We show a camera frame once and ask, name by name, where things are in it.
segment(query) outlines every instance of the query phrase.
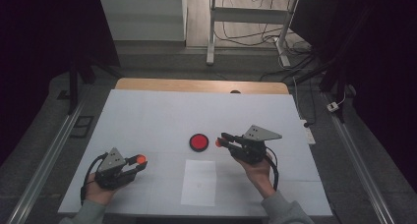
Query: person's right hand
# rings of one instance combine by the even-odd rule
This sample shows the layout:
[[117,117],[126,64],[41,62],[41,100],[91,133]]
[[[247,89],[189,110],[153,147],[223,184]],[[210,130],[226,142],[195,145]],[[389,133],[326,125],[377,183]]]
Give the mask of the person's right hand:
[[94,178],[95,173],[89,174],[86,199],[106,206],[110,203],[114,194],[116,194],[120,188],[114,191],[103,189],[98,185],[97,182],[94,181]]
[[245,169],[249,180],[254,184],[263,198],[272,196],[275,193],[272,183],[269,179],[270,165],[266,160],[262,160],[256,164],[248,164],[240,159],[235,160]]

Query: red button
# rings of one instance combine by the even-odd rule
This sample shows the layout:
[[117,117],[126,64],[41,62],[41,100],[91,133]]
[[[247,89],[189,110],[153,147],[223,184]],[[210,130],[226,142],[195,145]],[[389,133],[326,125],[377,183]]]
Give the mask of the red button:
[[196,152],[204,151],[209,147],[209,139],[203,134],[195,134],[190,138],[190,147]]

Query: wall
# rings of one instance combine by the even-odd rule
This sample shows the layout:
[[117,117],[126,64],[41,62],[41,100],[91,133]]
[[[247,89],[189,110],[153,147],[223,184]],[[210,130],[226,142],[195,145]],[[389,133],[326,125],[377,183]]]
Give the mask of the wall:
[[101,0],[113,40],[186,39],[187,0]]

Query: sheet of paper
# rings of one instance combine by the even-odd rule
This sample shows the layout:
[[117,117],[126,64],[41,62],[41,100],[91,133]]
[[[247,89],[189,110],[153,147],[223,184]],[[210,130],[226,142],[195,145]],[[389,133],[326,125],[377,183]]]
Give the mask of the sheet of paper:
[[187,159],[181,204],[215,206],[216,179],[214,161]]

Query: table leg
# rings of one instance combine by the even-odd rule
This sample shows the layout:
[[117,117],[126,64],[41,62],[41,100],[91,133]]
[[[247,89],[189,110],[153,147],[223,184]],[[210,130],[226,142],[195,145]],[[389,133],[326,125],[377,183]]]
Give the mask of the table leg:
[[211,0],[211,6],[210,6],[210,11],[209,11],[207,65],[212,65],[214,63],[214,16],[215,16],[215,0]]
[[285,36],[288,32],[289,25],[291,24],[292,17],[294,16],[295,6],[297,5],[298,0],[290,0],[290,5],[288,8],[288,13],[285,17],[285,21],[281,30],[281,34],[279,38],[275,39],[275,46],[279,53],[279,58],[282,62],[283,67],[289,67],[291,64],[289,63],[288,57],[285,54],[285,49],[283,47],[283,43],[285,41]]

